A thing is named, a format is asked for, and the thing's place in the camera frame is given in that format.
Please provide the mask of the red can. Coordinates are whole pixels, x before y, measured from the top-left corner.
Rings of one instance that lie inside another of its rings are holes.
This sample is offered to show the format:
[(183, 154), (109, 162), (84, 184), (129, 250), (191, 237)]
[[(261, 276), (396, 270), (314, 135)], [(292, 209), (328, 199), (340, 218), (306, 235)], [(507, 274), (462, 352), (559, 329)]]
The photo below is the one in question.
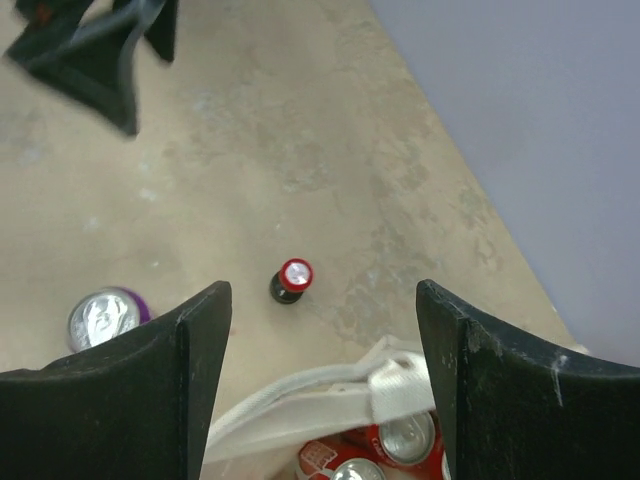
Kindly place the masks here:
[(348, 430), (342, 438), (398, 470), (426, 473), (442, 450), (441, 434), (430, 411)]
[(297, 480), (386, 480), (366, 450), (334, 439), (307, 442), (297, 454)]

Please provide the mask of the cream canvas tote bag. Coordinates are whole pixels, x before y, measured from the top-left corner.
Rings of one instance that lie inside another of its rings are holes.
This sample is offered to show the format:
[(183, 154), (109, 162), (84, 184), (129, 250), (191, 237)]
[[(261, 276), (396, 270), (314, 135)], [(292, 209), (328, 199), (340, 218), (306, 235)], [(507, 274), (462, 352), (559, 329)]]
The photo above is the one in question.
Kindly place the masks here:
[(435, 406), (422, 345), (385, 336), (358, 362), (312, 368), (250, 395), (209, 428), (212, 479), (281, 479), (309, 440)]

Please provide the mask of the purple soda can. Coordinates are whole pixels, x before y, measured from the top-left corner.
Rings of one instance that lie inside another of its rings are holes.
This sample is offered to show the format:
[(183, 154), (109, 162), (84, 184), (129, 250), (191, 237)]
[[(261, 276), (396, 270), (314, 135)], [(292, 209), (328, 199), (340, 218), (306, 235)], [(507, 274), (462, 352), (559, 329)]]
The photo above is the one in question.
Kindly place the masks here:
[(133, 290), (109, 286), (82, 298), (67, 320), (73, 353), (93, 348), (153, 319), (147, 303)]

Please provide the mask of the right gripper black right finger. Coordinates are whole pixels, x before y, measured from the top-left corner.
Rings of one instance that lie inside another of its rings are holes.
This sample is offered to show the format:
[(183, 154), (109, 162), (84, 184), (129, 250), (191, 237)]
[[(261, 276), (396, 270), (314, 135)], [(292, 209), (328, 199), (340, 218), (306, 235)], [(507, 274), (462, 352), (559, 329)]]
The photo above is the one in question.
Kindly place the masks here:
[(432, 280), (416, 313), (454, 479), (636, 479), (639, 370), (561, 347)]

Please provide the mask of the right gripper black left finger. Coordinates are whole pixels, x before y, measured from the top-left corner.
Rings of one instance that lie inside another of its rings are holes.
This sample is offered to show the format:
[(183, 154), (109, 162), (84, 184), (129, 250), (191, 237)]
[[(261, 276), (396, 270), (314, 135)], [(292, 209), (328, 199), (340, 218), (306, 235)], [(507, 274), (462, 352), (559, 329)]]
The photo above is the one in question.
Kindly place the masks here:
[(232, 319), (217, 281), (39, 370), (1, 376), (5, 479), (196, 479)]

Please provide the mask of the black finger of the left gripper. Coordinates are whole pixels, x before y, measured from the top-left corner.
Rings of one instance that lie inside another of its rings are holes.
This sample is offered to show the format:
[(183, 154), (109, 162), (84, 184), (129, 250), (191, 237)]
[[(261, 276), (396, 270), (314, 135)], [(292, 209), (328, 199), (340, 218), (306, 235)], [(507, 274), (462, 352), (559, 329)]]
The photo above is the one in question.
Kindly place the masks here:
[(178, 0), (165, 0), (158, 16), (145, 33), (152, 49), (167, 63), (175, 60), (178, 10)]
[(83, 22), (84, 13), (38, 9), (6, 56), (33, 79), (95, 111), (124, 135), (135, 136), (138, 14), (119, 9)]

